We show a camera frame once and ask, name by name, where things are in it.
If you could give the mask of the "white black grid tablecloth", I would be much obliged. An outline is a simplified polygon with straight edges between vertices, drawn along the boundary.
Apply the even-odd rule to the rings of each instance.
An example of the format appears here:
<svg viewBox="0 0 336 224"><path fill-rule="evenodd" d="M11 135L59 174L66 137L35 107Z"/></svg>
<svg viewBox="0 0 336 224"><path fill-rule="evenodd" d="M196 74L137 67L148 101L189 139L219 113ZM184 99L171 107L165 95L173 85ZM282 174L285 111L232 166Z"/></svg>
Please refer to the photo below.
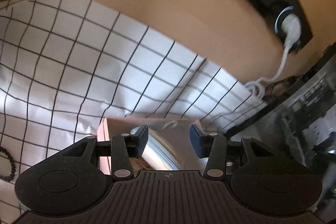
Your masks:
<svg viewBox="0 0 336 224"><path fill-rule="evenodd" d="M108 117L224 131L264 106L221 66L95 1L1 3L1 147L16 174Z"/></svg>

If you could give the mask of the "pink cardboard box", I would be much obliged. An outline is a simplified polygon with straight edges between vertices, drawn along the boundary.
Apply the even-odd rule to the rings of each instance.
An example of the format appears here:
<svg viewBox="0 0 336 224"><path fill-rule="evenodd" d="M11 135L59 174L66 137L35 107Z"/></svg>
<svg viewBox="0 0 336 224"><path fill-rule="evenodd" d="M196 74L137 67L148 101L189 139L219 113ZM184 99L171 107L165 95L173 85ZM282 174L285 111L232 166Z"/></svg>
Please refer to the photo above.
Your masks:
<svg viewBox="0 0 336 224"><path fill-rule="evenodd" d="M149 128L149 138L140 158L131 158L134 174L140 170L204 171L205 159L199 159L190 142L189 128L197 119L105 118L97 129L98 141L120 134L133 134L141 125Z"/></svg>

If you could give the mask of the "black appliance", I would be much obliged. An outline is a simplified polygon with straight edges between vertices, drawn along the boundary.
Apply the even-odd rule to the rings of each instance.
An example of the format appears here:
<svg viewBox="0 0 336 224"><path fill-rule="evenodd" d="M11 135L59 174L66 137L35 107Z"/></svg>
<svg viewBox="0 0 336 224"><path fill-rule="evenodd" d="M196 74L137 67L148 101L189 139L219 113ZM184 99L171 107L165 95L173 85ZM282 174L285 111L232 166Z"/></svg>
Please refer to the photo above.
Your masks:
<svg viewBox="0 0 336 224"><path fill-rule="evenodd" d="M320 175L322 196L315 213L335 223L335 44L304 75L270 84L266 102L225 136L251 135Z"/></svg>

